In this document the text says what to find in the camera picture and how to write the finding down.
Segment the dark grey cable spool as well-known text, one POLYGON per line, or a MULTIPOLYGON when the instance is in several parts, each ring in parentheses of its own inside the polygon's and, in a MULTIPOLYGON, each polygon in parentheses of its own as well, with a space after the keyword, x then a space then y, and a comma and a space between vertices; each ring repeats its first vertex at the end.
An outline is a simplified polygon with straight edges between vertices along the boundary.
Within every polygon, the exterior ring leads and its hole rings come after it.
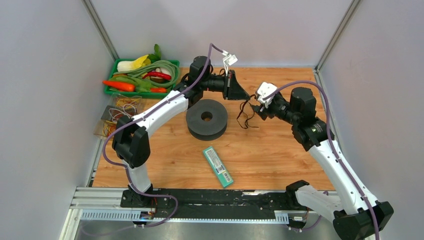
POLYGON ((220 102, 202 99, 187 110, 185 120, 193 137, 201 141, 212 141, 225 133, 228 112, 220 102))

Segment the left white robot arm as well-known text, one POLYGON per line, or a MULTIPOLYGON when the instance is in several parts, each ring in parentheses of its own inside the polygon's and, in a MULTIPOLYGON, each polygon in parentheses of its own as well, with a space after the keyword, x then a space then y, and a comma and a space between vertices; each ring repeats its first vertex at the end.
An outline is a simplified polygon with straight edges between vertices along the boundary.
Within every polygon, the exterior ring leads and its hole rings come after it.
POLYGON ((154 195, 147 174, 146 162, 151 154, 150 137, 176 115, 185 112, 205 91, 220 92, 225 100, 248 100, 250 96, 237 82, 235 71, 229 67, 237 62, 234 54, 223 58, 224 74, 211 73, 207 56, 197 56, 183 78, 169 94, 153 107, 133 117, 121 117, 113 135, 112 148, 122 160, 129 187, 135 192, 133 200, 140 207, 148 207, 154 195))

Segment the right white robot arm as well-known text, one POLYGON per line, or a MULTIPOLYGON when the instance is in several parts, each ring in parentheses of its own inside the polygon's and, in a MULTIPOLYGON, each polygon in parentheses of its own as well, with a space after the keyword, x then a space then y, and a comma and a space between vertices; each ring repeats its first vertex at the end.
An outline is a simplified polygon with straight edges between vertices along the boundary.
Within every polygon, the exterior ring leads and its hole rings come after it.
POLYGON ((255 95, 258 105, 253 111, 263 120, 278 118, 290 124, 295 140, 319 163, 337 193, 326 195, 299 180, 286 187, 286 205, 315 211, 332 223, 342 240, 378 240, 394 209, 379 201, 349 165, 330 127, 316 115, 312 90, 296 87, 285 99, 275 85, 263 82, 255 95))

